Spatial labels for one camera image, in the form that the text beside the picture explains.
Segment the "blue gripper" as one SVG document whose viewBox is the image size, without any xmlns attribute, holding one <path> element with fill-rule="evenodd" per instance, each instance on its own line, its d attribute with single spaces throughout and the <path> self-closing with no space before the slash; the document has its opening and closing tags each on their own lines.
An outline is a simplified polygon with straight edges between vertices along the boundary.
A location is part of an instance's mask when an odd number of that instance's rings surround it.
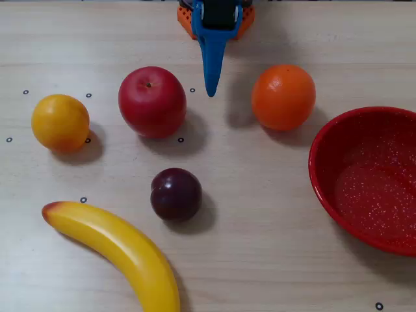
<svg viewBox="0 0 416 312">
<path fill-rule="evenodd" d="M 203 61 L 205 89 L 216 94 L 229 36 L 236 36 L 242 23 L 243 1 L 193 1 L 192 31 L 198 37 Z"/>
</svg>

